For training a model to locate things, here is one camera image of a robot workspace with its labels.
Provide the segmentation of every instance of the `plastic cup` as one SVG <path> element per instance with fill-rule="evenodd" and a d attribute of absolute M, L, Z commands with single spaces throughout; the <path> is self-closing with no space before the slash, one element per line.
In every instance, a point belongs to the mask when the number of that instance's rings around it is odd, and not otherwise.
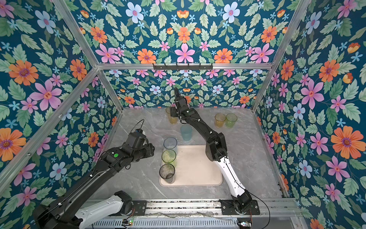
<path fill-rule="evenodd" d="M 180 133 L 182 134 L 183 140 L 189 141 L 192 138 L 192 127 L 185 124 L 180 128 Z"/>
<path fill-rule="evenodd" d="M 178 122 L 178 117 L 170 116 L 170 107 L 165 108 L 165 113 L 167 114 L 168 120 L 171 124 L 176 124 Z"/>
<path fill-rule="evenodd" d="M 215 115 L 215 126 L 220 128 L 224 125 L 226 120 L 226 115 L 222 114 L 222 113 L 217 113 Z"/>
<path fill-rule="evenodd" d="M 235 114 L 233 114 L 233 113 L 228 114 L 228 115 L 226 115 L 225 125 L 229 128 L 232 128 L 234 126 L 235 122 L 237 121 L 237 119 L 238 119 L 238 117 Z"/>
<path fill-rule="evenodd" d="M 164 164 L 160 167 L 159 175 L 168 183 L 173 183 L 175 181 L 175 168 L 172 164 Z"/>

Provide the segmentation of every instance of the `pink flower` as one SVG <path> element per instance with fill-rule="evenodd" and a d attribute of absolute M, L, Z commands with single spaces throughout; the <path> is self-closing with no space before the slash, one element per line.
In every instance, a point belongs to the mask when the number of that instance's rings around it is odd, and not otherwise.
<path fill-rule="evenodd" d="M 141 81 L 140 81 L 140 79 L 139 78 L 132 78 L 132 82 L 133 82 L 133 84 L 136 84 L 137 86 L 141 83 Z"/>
<path fill-rule="evenodd" d="M 205 43 L 201 42 L 201 46 L 199 48 L 202 49 L 203 52 L 204 50 L 208 50 L 208 47 L 210 47 L 210 45 L 205 41 Z"/>
<path fill-rule="evenodd" d="M 280 92 L 280 96 L 286 97 L 286 93 L 288 92 L 287 83 L 281 83 L 281 87 L 278 89 L 278 91 Z"/>
<path fill-rule="evenodd" d="M 246 56 L 251 56 L 252 54 L 254 54 L 255 53 L 255 48 L 252 48 L 252 47 L 249 47 L 249 49 L 247 49 L 247 50 L 245 50 L 245 52 L 246 52 Z"/>
<path fill-rule="evenodd" d="M 357 3 L 354 0 L 344 0 L 343 3 L 344 5 L 338 8 L 338 12 L 340 12 L 340 14 L 338 15 L 338 19 L 340 19 L 342 16 L 344 16 L 345 18 L 348 17 L 348 15 L 350 14 L 350 10 L 354 9 L 357 6 Z"/>
<path fill-rule="evenodd" d="M 162 51 L 168 51 L 168 49 L 170 48 L 170 46 L 168 45 L 168 42 L 161 42 L 161 44 L 160 44 L 160 47 L 161 47 L 161 50 Z"/>
<path fill-rule="evenodd" d="M 35 83 L 35 86 L 38 92 L 33 92 L 30 94 L 30 98 L 36 101 L 42 100 L 40 103 L 41 111 L 44 111 L 48 108 L 48 104 L 53 108 L 56 109 L 61 104 L 61 100 L 56 96 L 60 95 L 62 90 L 60 88 L 55 88 L 52 90 L 52 83 L 51 80 L 46 80 L 45 87 L 42 86 L 40 83 Z"/>
<path fill-rule="evenodd" d="M 114 48 L 115 49 L 115 54 L 118 54 L 119 57 L 124 56 L 124 50 L 121 49 L 120 47 L 118 48 Z"/>
<path fill-rule="evenodd" d="M 285 105 L 286 105 L 286 103 L 281 101 L 280 104 L 278 104 L 278 106 L 279 106 L 278 110 L 283 112 L 285 110 Z"/>
<path fill-rule="evenodd" d="M 98 77 L 94 77 L 93 81 L 91 82 L 91 86 L 94 88 L 95 86 L 98 86 L 99 83 L 98 83 Z"/>
<path fill-rule="evenodd" d="M 85 88 L 85 90 L 81 93 L 81 97 L 84 98 L 84 96 L 89 97 L 88 92 L 90 91 L 89 88 Z"/>
<path fill-rule="evenodd" d="M 172 86 L 172 85 L 175 85 L 175 80 L 172 79 L 172 77 L 170 77 L 168 80 L 167 80 L 167 85 L 169 84 L 169 86 Z"/>
<path fill-rule="evenodd" d="M 102 57 L 102 62 L 103 63 L 107 63 L 108 61 L 112 64 L 115 63 L 115 60 L 120 60 L 120 58 L 116 55 L 113 55 L 115 53 L 115 50 L 114 48 L 108 48 L 108 51 L 107 51 L 107 48 L 102 45 L 102 44 L 99 44 L 99 49 L 95 50 L 95 52 L 100 55 L 100 56 L 103 56 Z"/>
<path fill-rule="evenodd" d="M 227 75 L 227 77 L 230 77 L 231 75 L 235 75 L 235 69 L 225 69 L 224 75 Z"/>
<path fill-rule="evenodd" d="M 206 79 L 203 79 L 202 77 L 201 77 L 201 79 L 197 80 L 197 82 L 198 82 L 198 85 L 201 85 L 201 86 L 204 86 L 207 83 Z"/>
<path fill-rule="evenodd" d="M 32 173 L 31 172 L 28 172 L 28 171 L 34 169 L 35 166 L 36 166 L 36 164 L 35 163 L 32 163 L 32 164 L 29 164 L 26 167 L 24 167 L 18 173 L 18 175 L 16 176 L 16 178 L 14 179 L 14 185 L 15 186 L 18 186 L 22 182 L 23 177 L 24 177 L 24 179 L 30 179 L 30 178 L 32 178 Z"/>
<path fill-rule="evenodd" d="M 0 16 L 5 17 L 8 15 L 11 18 L 14 18 L 14 15 L 10 12 L 13 11 L 14 7 L 11 5 L 6 5 L 6 0 L 0 0 Z"/>
<path fill-rule="evenodd" d="M 308 88 L 302 88 L 301 89 L 301 93 L 303 95 L 306 95 L 302 101 L 301 104 L 307 104 L 309 102 L 309 107 L 310 109 L 314 109 L 315 107 L 315 101 L 323 101 L 324 100 L 324 96 L 321 93 L 317 93 L 318 91 L 320 91 L 323 88 L 323 82 L 317 83 L 314 87 L 314 81 L 312 79 L 309 80 L 308 83 Z"/>
<path fill-rule="evenodd" d="M 81 103 L 81 106 L 83 106 L 81 108 L 81 110 L 83 110 L 85 113 L 87 113 L 88 111 L 90 111 L 90 104 L 88 104 L 87 102 Z"/>
<path fill-rule="evenodd" d="M 142 78 L 145 78 L 146 75 L 149 75 L 147 72 L 147 69 L 144 70 L 136 70 L 137 71 L 137 75 L 141 75 Z"/>
<path fill-rule="evenodd" d="M 302 75 L 302 79 L 300 80 L 300 83 L 302 83 L 301 86 L 304 86 L 304 85 L 307 86 L 309 80 L 310 80 L 310 77 L 308 74 Z"/>
<path fill-rule="evenodd" d="M 312 140 L 314 143 L 310 145 L 310 148 L 317 149 L 318 155 L 321 155 L 321 150 L 324 150 L 325 152 L 328 152 L 328 147 L 324 145 L 328 142 L 327 137 L 320 138 L 320 133 L 318 132 L 316 134 L 316 138 L 314 136 L 310 136 L 310 140 Z"/>
<path fill-rule="evenodd" d="M 163 78 L 163 75 L 167 75 L 167 73 L 164 72 L 164 70 L 153 70 L 154 76 L 157 77 L 159 76 L 160 79 Z"/>
<path fill-rule="evenodd" d="M 263 62 L 268 62 L 269 61 L 269 57 L 267 55 L 271 55 L 275 50 L 274 49 L 269 49 L 269 43 L 265 44 L 263 46 L 263 49 L 261 49 L 260 47 L 256 47 L 255 48 L 255 53 L 257 55 L 253 55 L 250 59 L 251 60 L 257 60 L 256 63 L 261 63 L 262 60 Z"/>
<path fill-rule="evenodd" d="M 279 164 L 282 164 L 283 158 L 281 158 L 281 155 L 277 156 L 277 161 Z"/>
<path fill-rule="evenodd" d="M 214 76 L 218 76 L 219 69 L 212 69 L 211 71 L 206 72 L 206 75 L 210 76 L 210 79 L 212 79 Z"/>
<path fill-rule="evenodd" d="M 47 143 L 49 143 L 50 140 L 51 140 L 50 137 L 47 137 L 44 140 L 44 142 L 42 143 L 42 145 L 37 149 L 37 154 L 38 155 L 41 155 L 44 149 L 45 150 L 49 150 L 49 144 L 47 144 Z"/>
<path fill-rule="evenodd" d="M 32 190 L 30 189 L 29 186 L 27 186 L 24 189 L 24 193 L 20 193 L 17 195 L 19 202 L 17 204 L 17 207 L 19 207 L 20 205 L 22 205 L 24 203 L 25 206 L 28 206 L 30 203 L 30 200 L 33 200 L 34 198 L 37 197 L 37 194 L 34 194 L 36 192 L 37 188 L 32 188 Z"/>
<path fill-rule="evenodd" d="M 338 182 L 342 181 L 342 176 L 344 176 L 345 178 L 350 178 L 349 173 L 343 170 L 347 167 L 346 162 L 340 162 L 338 164 L 338 159 L 335 156 L 332 157 L 332 162 L 326 162 L 327 166 L 331 168 L 328 170 L 329 175 L 333 176 L 335 174 Z"/>
<path fill-rule="evenodd" d="M 68 140 L 68 137 L 66 137 L 65 135 L 62 136 L 58 135 L 57 139 L 58 140 L 55 143 L 59 145 L 59 148 L 67 144 L 66 141 Z"/>
<path fill-rule="evenodd" d="M 58 87 L 60 87 L 61 83 L 63 83 L 63 81 L 60 80 L 60 75 L 52 74 L 52 78 L 50 78 L 49 80 L 51 80 L 53 82 L 52 83 L 53 86 L 57 85 Z"/>
<path fill-rule="evenodd" d="M 274 76 L 272 76 L 272 86 L 277 87 L 277 84 L 280 83 L 280 80 L 278 79 L 280 77 L 280 74 L 274 74 Z"/>
<path fill-rule="evenodd" d="M 298 137 L 295 137 L 295 138 L 297 140 L 297 144 L 300 145 L 301 147 L 304 146 L 304 143 L 306 144 L 306 140 L 304 139 L 305 138 L 304 134 L 298 133 Z"/>
<path fill-rule="evenodd" d="M 239 77 L 233 78 L 232 83 L 235 84 L 239 84 L 240 83 L 240 79 Z"/>
<path fill-rule="evenodd" d="M 328 189 L 327 191 L 325 191 L 325 194 L 330 196 L 330 199 L 334 202 L 335 200 L 337 201 L 341 201 L 341 198 L 338 196 L 341 191 L 339 191 L 338 189 L 334 189 L 334 184 L 331 183 L 330 186 L 329 185 L 325 185 L 326 189 Z"/>
<path fill-rule="evenodd" d="M 195 51 L 193 49 L 188 50 L 188 45 L 186 43 L 182 44 L 182 50 L 175 50 L 174 52 L 175 54 L 180 56 L 177 59 L 178 63 L 183 62 L 183 60 L 184 63 L 187 63 L 187 61 L 193 62 L 193 58 L 191 57 L 191 55 L 193 55 Z"/>
<path fill-rule="evenodd" d="M 32 101 L 32 99 L 29 97 L 27 98 L 27 101 L 23 100 L 21 103 L 24 105 L 22 110 L 28 110 L 30 114 L 33 113 L 33 110 L 38 110 L 38 107 L 36 106 L 37 101 Z"/>
<path fill-rule="evenodd" d="M 336 109 L 336 112 L 338 113 L 339 108 L 341 108 L 342 110 L 346 108 L 345 105 L 343 105 L 346 102 L 346 99 L 341 99 L 341 96 L 337 96 L 337 100 L 332 99 L 331 102 L 333 103 L 330 108 L 332 109 Z"/>

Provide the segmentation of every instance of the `floral wallpaper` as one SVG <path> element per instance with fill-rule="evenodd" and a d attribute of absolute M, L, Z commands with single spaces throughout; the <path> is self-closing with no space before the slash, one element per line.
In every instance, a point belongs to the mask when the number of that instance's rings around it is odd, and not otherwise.
<path fill-rule="evenodd" d="M 311 4 L 256 110 L 312 229 L 366 227 L 365 6 Z"/>
<path fill-rule="evenodd" d="M 112 100 L 95 77 L 3 193 L 0 228 L 32 225 L 35 207 L 62 196 L 89 172 L 104 152 L 117 114 Z M 4 136 L 10 134 L 11 129 L 2 128 L 0 132 Z"/>
<path fill-rule="evenodd" d="M 78 7 L 68 2 L 70 9 Z M 0 170 L 90 65 L 49 1 L 0 1 Z"/>

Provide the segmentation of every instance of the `gray marble table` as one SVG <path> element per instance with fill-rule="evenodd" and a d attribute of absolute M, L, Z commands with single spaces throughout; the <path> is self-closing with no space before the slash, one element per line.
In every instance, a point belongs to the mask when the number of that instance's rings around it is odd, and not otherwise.
<path fill-rule="evenodd" d="M 225 135 L 228 156 L 242 184 L 257 197 L 281 197 L 280 187 L 272 173 L 261 137 L 258 134 L 249 109 L 201 108 L 197 109 L 203 120 L 215 131 Z M 231 129 L 217 128 L 214 116 L 217 113 L 234 113 L 238 121 Z M 159 183 L 159 168 L 163 141 L 175 136 L 178 145 L 205 145 L 201 135 L 193 129 L 192 139 L 184 141 L 180 134 L 179 122 L 168 122 L 164 108 L 145 108 L 123 110 L 122 120 L 110 147 L 123 144 L 132 127 L 145 119 L 143 130 L 149 142 L 155 146 L 152 158 L 132 163 L 129 170 L 122 170 L 96 191 L 91 199 L 104 199 L 123 190 L 133 199 L 193 199 L 193 198 L 230 198 L 229 187 L 225 180 L 218 186 L 178 186 L 166 187 Z"/>

